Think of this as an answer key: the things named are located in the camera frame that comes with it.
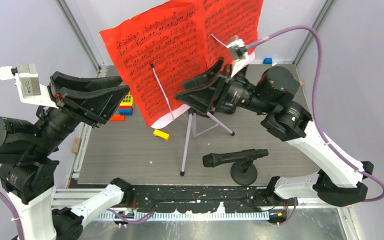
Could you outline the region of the lilac tripod music stand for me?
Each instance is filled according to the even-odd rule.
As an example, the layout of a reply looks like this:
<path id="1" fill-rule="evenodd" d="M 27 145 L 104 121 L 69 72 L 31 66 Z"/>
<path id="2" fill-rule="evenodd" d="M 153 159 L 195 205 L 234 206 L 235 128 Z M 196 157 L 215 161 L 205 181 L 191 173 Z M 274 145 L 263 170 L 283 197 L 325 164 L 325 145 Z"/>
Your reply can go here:
<path id="1" fill-rule="evenodd" d="M 231 74 L 232 76 L 234 74 L 239 73 L 243 68 L 245 68 L 253 59 L 255 58 L 255 55 L 252 54 L 251 57 L 249 57 L 248 53 L 244 53 L 241 57 L 235 57 L 233 60 L 233 73 Z M 164 99 L 168 105 L 169 111 L 170 111 L 170 116 L 171 120 L 168 120 L 168 115 L 164 115 L 161 117 L 158 121 L 156 121 L 151 127 L 154 128 L 156 131 L 167 126 L 169 123 L 173 122 L 177 117 L 180 116 L 180 112 L 175 110 L 172 111 L 172 108 L 170 106 L 168 97 L 165 93 L 165 90 L 163 89 L 163 86 L 160 82 L 160 79 L 157 75 L 157 72 L 155 70 L 155 66 L 153 63 L 150 63 L 150 67 L 152 69 L 153 75 L 160 87 L 160 90 L 162 91 L 162 94 L 164 96 Z M 185 169 L 186 169 L 186 161 L 187 161 L 187 154 L 188 154 L 188 147 L 189 147 L 189 141 L 190 138 L 197 137 L 199 135 L 202 135 L 209 130 L 212 130 L 218 126 L 222 127 L 224 130 L 226 130 L 231 136 L 235 135 L 235 132 L 232 131 L 230 128 L 228 128 L 224 123 L 222 123 L 218 118 L 216 118 L 210 111 L 207 111 L 206 114 L 204 114 L 205 117 L 209 117 L 215 122 L 215 125 L 211 126 L 210 128 L 197 133 L 197 111 L 192 108 L 188 107 L 185 110 L 182 110 L 181 113 L 188 112 L 188 117 L 187 117 L 187 128 L 186 128 L 186 136 L 185 136 L 185 143 L 183 147 L 183 156 L 182 156 L 182 164 L 180 168 L 180 176 L 185 175 Z"/>

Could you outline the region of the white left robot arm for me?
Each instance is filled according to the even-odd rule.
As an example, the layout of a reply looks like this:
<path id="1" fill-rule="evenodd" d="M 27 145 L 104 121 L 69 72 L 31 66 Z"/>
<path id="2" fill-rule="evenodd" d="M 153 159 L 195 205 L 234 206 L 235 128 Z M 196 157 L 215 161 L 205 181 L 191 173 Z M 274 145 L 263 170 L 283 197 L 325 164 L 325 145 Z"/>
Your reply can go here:
<path id="1" fill-rule="evenodd" d="M 79 124 L 95 128 L 110 120 L 130 91 L 120 76 L 80 78 L 56 71 L 42 85 L 36 73 L 17 67 L 0 79 L 14 79 L 21 102 L 37 106 L 35 123 L 0 116 L 0 198 L 13 214 L 19 240 L 77 240 L 98 215 L 133 202 L 133 186 L 115 178 L 82 203 L 51 206 L 59 162 L 50 155 Z"/>

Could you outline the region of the black microphone plain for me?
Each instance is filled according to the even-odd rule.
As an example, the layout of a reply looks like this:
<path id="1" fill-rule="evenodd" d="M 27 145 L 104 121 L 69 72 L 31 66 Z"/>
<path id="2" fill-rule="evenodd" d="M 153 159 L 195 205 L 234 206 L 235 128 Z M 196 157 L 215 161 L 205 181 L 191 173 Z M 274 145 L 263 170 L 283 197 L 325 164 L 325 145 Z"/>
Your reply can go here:
<path id="1" fill-rule="evenodd" d="M 229 153 L 209 153 L 202 157 L 203 166 L 215 168 L 219 165 L 234 163 L 238 161 L 254 161 L 269 155 L 267 149 L 247 149 Z"/>

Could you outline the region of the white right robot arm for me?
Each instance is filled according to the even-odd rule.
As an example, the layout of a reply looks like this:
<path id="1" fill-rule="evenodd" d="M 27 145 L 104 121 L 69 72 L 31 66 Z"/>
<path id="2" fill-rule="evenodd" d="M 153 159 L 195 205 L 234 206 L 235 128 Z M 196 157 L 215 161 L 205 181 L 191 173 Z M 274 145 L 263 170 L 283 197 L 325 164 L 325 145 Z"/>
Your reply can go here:
<path id="1" fill-rule="evenodd" d="M 263 116 L 260 124 L 269 134 L 300 150 L 319 167 L 316 173 L 301 177 L 272 177 L 265 192 L 268 203 L 318 198 L 345 207 L 367 200 L 368 187 L 363 181 L 374 165 L 354 159 L 324 134 L 315 113 L 295 101 L 301 86 L 287 68 L 272 66 L 253 84 L 230 65 L 222 66 L 223 61 L 220 58 L 206 72 L 182 83 L 176 100 L 207 116 L 227 107 Z"/>

